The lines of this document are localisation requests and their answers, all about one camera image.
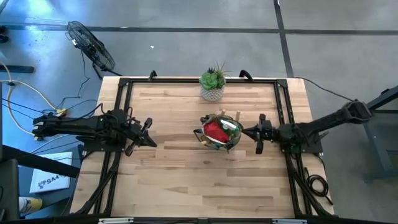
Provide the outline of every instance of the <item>potted plant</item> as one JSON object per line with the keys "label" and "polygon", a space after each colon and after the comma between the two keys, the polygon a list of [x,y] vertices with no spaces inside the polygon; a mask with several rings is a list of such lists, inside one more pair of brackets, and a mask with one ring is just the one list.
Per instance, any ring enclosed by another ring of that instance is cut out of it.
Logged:
{"label": "potted plant", "polygon": [[209,68],[199,79],[200,94],[207,101],[217,101],[223,97],[225,87],[224,64],[220,67]]}

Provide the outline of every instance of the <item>electric fan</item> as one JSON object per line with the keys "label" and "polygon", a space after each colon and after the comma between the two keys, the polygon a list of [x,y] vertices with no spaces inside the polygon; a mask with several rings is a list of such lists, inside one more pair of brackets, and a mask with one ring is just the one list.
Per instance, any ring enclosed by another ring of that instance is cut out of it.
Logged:
{"label": "electric fan", "polygon": [[96,66],[104,72],[111,72],[115,75],[122,76],[112,71],[115,66],[112,56],[105,49],[104,44],[99,41],[82,23],[78,21],[69,22],[67,25],[67,31],[74,46],[80,49],[93,62],[93,68],[99,79],[102,79],[102,77]]}

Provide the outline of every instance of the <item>concrete floor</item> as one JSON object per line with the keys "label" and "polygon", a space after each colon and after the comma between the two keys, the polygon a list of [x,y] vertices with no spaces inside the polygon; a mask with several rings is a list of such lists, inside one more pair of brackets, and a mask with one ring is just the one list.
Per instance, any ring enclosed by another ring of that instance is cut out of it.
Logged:
{"label": "concrete floor", "polygon": [[[398,30],[398,2],[394,0],[280,0],[286,29]],[[78,20],[104,27],[208,27],[277,29],[272,0],[9,0],[0,14],[2,24],[65,25]],[[0,45],[0,60],[10,65],[31,65],[34,74],[12,74],[37,87],[54,104],[67,92],[75,96],[83,77],[80,52],[64,31],[10,30],[11,41]],[[115,71],[125,75],[198,76],[215,60],[226,62],[237,76],[246,69],[254,77],[286,77],[279,34],[95,32],[116,61]],[[309,78],[325,88],[368,102],[398,84],[396,35],[287,35],[295,77]],[[91,77],[81,99],[66,106],[96,99],[101,82],[86,58]],[[345,100],[307,84],[314,118],[340,108]],[[23,86],[12,101],[42,110],[47,104]],[[72,110],[79,116],[94,102]],[[31,116],[40,114],[21,110]],[[31,120],[15,114],[23,127]],[[41,142],[20,131],[3,112],[3,143],[31,151]],[[72,142],[73,137],[54,143]],[[337,215],[383,222],[398,222],[398,180],[363,182],[363,174],[377,169],[362,126],[332,129],[322,141],[326,174]]]}

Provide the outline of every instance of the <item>wooden tabletop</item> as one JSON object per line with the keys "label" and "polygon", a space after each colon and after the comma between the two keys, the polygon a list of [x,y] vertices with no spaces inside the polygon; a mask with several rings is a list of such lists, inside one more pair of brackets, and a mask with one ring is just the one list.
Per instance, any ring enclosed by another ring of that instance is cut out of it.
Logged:
{"label": "wooden tabletop", "polygon": [[[287,80],[295,121],[311,121],[303,80]],[[104,77],[98,103],[103,103],[105,110],[114,107],[118,82],[119,77]],[[212,103],[201,98],[199,84],[135,83],[130,105],[136,119],[142,122],[148,117],[153,119],[149,134],[158,147],[140,147],[131,157],[122,155],[112,216],[294,216],[286,162],[277,144],[264,142],[264,152],[256,155],[255,142],[243,135],[228,154],[203,146],[192,132],[200,128],[201,116],[220,113],[222,109],[232,117],[237,110],[241,111],[240,122],[245,128],[257,124],[260,113],[266,114],[273,126],[278,126],[272,85],[227,84],[224,97]],[[81,208],[97,187],[103,156],[103,152],[95,152],[83,161],[71,212]],[[317,157],[304,154],[303,163],[310,174],[325,177]],[[104,192],[101,208],[108,198],[108,189]],[[298,196],[304,211],[300,190]],[[333,213],[325,198],[317,200]]]}

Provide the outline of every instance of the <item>succulent plant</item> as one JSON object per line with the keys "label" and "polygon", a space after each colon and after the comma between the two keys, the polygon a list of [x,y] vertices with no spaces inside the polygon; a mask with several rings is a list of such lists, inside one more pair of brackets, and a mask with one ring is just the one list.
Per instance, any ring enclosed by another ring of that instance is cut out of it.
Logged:
{"label": "succulent plant", "polygon": [[217,88],[222,88],[225,85],[225,73],[228,71],[223,71],[224,64],[220,67],[216,62],[214,68],[209,68],[201,78],[199,79],[200,84],[205,90],[214,90]]}

